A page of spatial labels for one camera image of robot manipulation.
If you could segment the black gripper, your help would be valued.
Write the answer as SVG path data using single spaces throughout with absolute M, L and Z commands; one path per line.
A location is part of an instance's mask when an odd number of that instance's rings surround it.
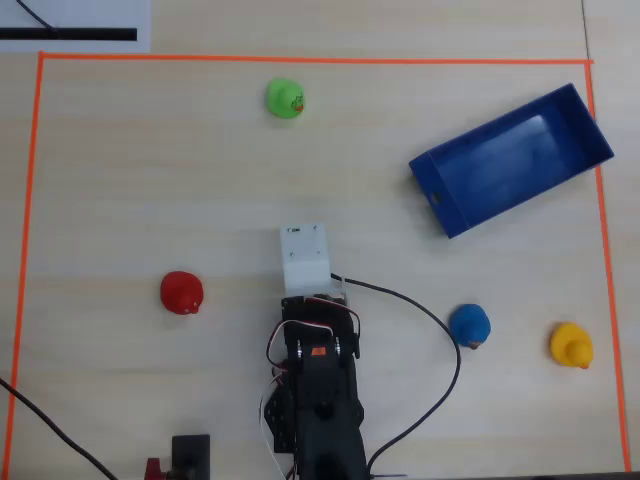
M 360 358 L 361 320 L 342 298 L 327 295 L 296 296 L 281 301 L 285 322 L 284 342 L 290 359 L 298 347 L 317 343 L 340 343 L 340 355 Z

